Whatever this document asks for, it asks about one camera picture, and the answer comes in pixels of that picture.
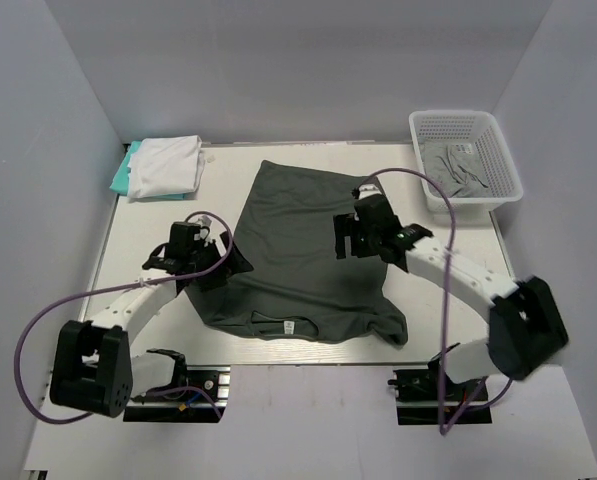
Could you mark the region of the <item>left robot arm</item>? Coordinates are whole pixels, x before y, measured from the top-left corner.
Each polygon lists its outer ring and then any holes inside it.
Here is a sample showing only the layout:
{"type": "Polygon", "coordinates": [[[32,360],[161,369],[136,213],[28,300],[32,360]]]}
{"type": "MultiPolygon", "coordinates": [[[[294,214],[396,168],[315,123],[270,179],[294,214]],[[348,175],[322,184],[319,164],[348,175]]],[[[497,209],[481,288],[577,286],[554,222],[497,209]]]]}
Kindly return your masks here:
{"type": "Polygon", "coordinates": [[[134,355],[131,345],[160,310],[188,287],[207,292],[253,271],[229,232],[219,240],[200,222],[176,222],[147,257],[138,286],[91,319],[60,330],[49,387],[59,406],[115,418],[134,400],[177,399],[190,389],[186,359],[168,349],[134,355]]]}

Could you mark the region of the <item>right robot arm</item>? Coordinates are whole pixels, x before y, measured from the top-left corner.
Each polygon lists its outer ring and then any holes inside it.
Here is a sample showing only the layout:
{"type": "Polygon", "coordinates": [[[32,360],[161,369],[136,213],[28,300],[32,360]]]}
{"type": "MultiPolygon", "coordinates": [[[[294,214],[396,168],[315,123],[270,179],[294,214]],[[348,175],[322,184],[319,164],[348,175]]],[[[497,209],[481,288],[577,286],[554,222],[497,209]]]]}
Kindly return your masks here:
{"type": "Polygon", "coordinates": [[[429,362],[437,396],[453,398],[466,382],[496,374],[522,381],[568,345],[546,281],[515,280],[449,251],[427,228],[402,225],[384,195],[363,194],[353,212],[334,216],[333,225],[338,258],[377,256],[443,288],[487,324],[485,338],[449,347],[429,362]]]}

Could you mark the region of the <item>dark grey t-shirt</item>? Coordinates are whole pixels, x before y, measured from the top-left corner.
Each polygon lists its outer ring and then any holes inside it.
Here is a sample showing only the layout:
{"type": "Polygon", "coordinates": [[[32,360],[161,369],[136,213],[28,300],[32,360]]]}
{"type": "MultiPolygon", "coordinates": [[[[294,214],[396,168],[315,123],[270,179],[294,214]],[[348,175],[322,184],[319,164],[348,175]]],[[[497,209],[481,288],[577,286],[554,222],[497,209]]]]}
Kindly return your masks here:
{"type": "Polygon", "coordinates": [[[263,161],[239,220],[236,247],[253,269],[186,294],[203,323],[240,337],[339,343],[375,334],[402,346],[405,315],[383,294],[377,257],[337,259],[333,218],[350,213],[360,178],[263,161]]]}

